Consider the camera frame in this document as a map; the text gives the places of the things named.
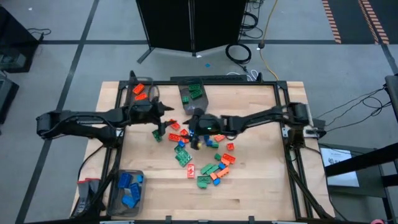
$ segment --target black panel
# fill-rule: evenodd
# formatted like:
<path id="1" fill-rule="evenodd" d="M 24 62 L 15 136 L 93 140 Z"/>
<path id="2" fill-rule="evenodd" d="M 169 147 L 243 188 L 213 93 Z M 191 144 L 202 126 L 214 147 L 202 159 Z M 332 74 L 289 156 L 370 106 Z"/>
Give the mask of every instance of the black panel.
<path id="1" fill-rule="evenodd" d="M 194 0 L 195 51 L 238 41 L 246 0 Z"/>
<path id="2" fill-rule="evenodd" d="M 191 52 L 188 0 L 137 0 L 151 47 Z"/>

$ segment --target floor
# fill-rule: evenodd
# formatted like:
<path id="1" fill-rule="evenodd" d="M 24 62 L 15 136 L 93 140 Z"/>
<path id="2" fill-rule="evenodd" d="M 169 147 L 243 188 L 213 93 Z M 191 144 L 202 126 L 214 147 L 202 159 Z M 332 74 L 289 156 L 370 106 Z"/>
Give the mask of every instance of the floor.
<path id="1" fill-rule="evenodd" d="M 272 3 L 266 0 L 262 6 L 260 27 L 264 26 Z M 45 36 L 45 40 L 75 40 L 69 44 L 47 42 L 40 45 L 30 72 L 9 76 L 20 89 L 6 123 L 1 126 L 0 175 L 7 177 L 0 183 L 1 223 L 15 222 L 43 148 L 43 140 L 35 134 L 36 116 L 62 105 L 65 110 L 92 111 L 101 83 L 126 80 L 130 70 L 154 80 L 168 80 L 171 76 L 241 73 L 240 68 L 228 60 L 223 47 L 201 52 L 201 58 L 155 49 L 142 64 L 138 64 L 136 60 L 147 50 L 145 44 L 82 44 L 84 40 L 144 40 L 135 1 L 0 0 L 0 4 L 26 28 L 51 29 L 52 33 Z M 92 19 L 92 23 L 86 23 L 87 19 Z M 333 40 L 333 34 L 321 0 L 280 0 L 267 38 Z M 262 72 L 265 80 L 273 80 L 258 56 L 256 45 L 248 44 L 248 47 L 253 52 L 248 68 Z M 398 58 L 397 45 L 389 45 L 387 49 Z M 235 57 L 246 54 L 241 49 L 231 51 Z M 267 45 L 265 57 L 281 80 L 304 82 L 315 116 L 380 88 L 386 75 L 398 72 L 380 45 L 322 45 L 315 41 L 295 41 Z M 61 95 L 65 87 L 69 88 L 68 94 Z M 388 99 L 384 92 L 376 96 L 383 102 Z M 338 112 L 343 111 L 323 118 L 331 121 Z M 331 127 L 360 120 L 370 112 L 369 108 L 358 106 Z M 397 142 L 398 136 L 393 133 L 398 132 L 398 125 L 393 115 L 392 108 L 386 108 L 377 117 L 361 124 L 328 133 L 322 142 L 361 147 L 383 147 Z M 26 207 L 29 209 L 25 222 L 68 217 L 86 143 L 86 139 L 73 137 L 51 143 L 35 194 L 30 206 Z M 387 174 L 393 174 L 390 164 L 384 168 Z M 398 189 L 390 189 L 390 193 L 392 198 L 398 197 Z M 349 220 L 370 222 L 385 218 L 379 199 L 333 194 L 332 200 Z"/>

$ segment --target green lego brick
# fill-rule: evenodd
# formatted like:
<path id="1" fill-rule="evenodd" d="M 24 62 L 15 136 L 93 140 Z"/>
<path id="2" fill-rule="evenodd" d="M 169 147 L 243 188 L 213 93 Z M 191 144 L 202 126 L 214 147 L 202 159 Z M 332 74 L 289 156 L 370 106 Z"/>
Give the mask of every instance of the green lego brick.
<path id="1" fill-rule="evenodd" d="M 185 167 L 189 163 L 189 161 L 191 161 L 192 156 L 187 153 L 185 149 L 182 149 L 179 153 L 177 153 L 175 158 L 178 160 L 182 167 Z"/>
<path id="2" fill-rule="evenodd" d="M 213 164 L 207 164 L 204 168 L 200 170 L 201 174 L 205 174 L 210 168 L 212 168 L 214 165 Z"/>
<path id="3" fill-rule="evenodd" d="M 188 97 L 188 96 L 183 96 L 183 97 L 181 98 L 181 100 L 182 100 L 182 103 L 183 103 L 183 104 L 189 103 L 189 97 Z"/>
<path id="4" fill-rule="evenodd" d="M 200 85 L 199 85 L 199 84 L 189 85 L 189 86 L 188 86 L 188 90 L 189 90 L 190 92 L 200 90 Z"/>
<path id="5" fill-rule="evenodd" d="M 218 149 L 218 143 L 217 142 L 213 142 L 213 144 L 211 145 L 211 147 Z"/>
<path id="6" fill-rule="evenodd" d="M 157 130 L 153 131 L 152 134 L 154 135 L 157 142 L 161 142 L 162 136 L 159 136 L 159 132 Z"/>
<path id="7" fill-rule="evenodd" d="M 202 182 L 197 182 L 197 186 L 200 189 L 206 189 L 207 188 L 207 184 L 206 183 L 202 183 Z"/>
<path id="8" fill-rule="evenodd" d="M 218 153 L 216 153 L 216 154 L 214 155 L 214 158 L 215 158 L 217 161 L 220 161 L 220 160 L 221 160 L 221 155 L 218 154 Z"/>
<path id="9" fill-rule="evenodd" d="M 200 98 L 202 94 L 203 92 L 201 90 L 194 91 L 193 93 L 191 93 L 191 98 L 195 100 L 197 98 Z"/>
<path id="10" fill-rule="evenodd" d="M 214 165 L 212 168 L 210 168 L 208 171 L 206 171 L 206 174 L 210 175 L 211 173 L 214 173 L 214 171 L 216 171 L 218 169 L 219 169 L 218 165 Z"/>
<path id="11" fill-rule="evenodd" d="M 210 184 L 211 183 L 211 177 L 210 176 L 198 176 L 198 183 Z"/>

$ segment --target wooden table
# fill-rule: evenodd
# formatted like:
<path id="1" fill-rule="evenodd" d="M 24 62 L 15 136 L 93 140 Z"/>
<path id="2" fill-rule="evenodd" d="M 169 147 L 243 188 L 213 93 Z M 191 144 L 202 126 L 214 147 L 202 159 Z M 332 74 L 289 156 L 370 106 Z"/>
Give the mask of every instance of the wooden table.
<path id="1" fill-rule="evenodd" d="M 291 102 L 307 103 L 302 82 L 288 82 L 288 87 Z M 182 109 L 177 85 L 162 85 L 159 89 L 160 100 L 175 108 L 174 111 L 167 111 L 162 119 L 176 119 L 180 124 L 189 119 Z M 275 106 L 271 86 L 208 85 L 205 89 L 209 98 L 207 113 L 217 116 L 245 116 Z M 104 82 L 96 110 L 113 109 L 117 92 L 118 82 Z M 120 169 L 142 170 L 147 180 L 144 207 L 134 217 L 135 220 L 164 220 L 166 215 L 171 215 L 173 220 L 248 220 L 250 215 L 254 215 L 256 220 L 295 220 L 278 123 L 257 126 L 240 134 L 233 141 L 235 150 L 231 154 L 236 157 L 236 163 L 230 166 L 230 173 L 221 179 L 219 186 L 209 184 L 206 190 L 197 187 L 196 179 L 188 179 L 187 168 L 181 167 L 175 159 L 176 143 L 169 141 L 167 135 L 176 132 L 167 128 L 164 140 L 156 142 L 151 133 L 156 128 L 153 124 L 140 124 L 128 127 L 125 133 Z M 187 147 L 193 157 L 191 163 L 195 165 L 196 176 L 200 175 L 200 169 L 206 164 L 216 164 L 216 152 L 227 152 L 227 142 L 220 142 L 219 149 L 204 147 L 195 151 Z M 100 145 L 96 139 L 89 140 L 85 157 Z M 306 139 L 306 145 L 318 149 L 314 139 Z M 102 150 L 93 156 L 82 169 L 80 179 L 100 178 L 104 155 L 105 150 Z M 334 216 L 320 155 L 302 149 L 302 159 L 308 189 Z M 297 189 L 304 217 L 303 198 Z M 108 196 L 109 187 L 104 193 L 105 205 Z"/>

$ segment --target yellow cable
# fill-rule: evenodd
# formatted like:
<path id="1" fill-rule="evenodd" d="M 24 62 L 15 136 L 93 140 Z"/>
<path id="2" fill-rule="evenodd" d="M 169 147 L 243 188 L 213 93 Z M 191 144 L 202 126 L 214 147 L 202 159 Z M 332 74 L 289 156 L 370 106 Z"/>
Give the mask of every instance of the yellow cable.
<path id="1" fill-rule="evenodd" d="M 272 13 L 274 12 L 274 9 L 275 9 L 277 3 L 278 3 L 278 0 L 275 0 L 274 6 L 272 7 L 272 10 L 271 10 L 271 12 L 270 12 L 269 15 L 268 15 L 268 20 L 267 20 L 266 28 L 264 29 L 264 35 L 262 36 L 262 40 L 261 40 L 261 42 L 262 42 L 263 44 L 264 44 L 264 40 L 266 39 L 266 34 L 267 34 L 267 30 L 268 30 L 269 19 L 271 18 L 271 15 L 272 15 Z M 266 65 L 266 68 L 268 69 L 269 72 L 271 72 L 271 74 L 273 74 L 273 76 L 276 78 L 276 80 L 279 80 L 279 77 L 276 75 L 276 73 L 275 73 L 274 71 L 272 71 L 272 70 L 269 68 L 267 61 L 266 61 L 266 60 L 263 58 L 263 56 L 262 56 L 261 50 L 262 50 L 262 49 L 260 49 L 260 57 L 261 57 L 261 60 L 264 62 L 264 65 Z"/>

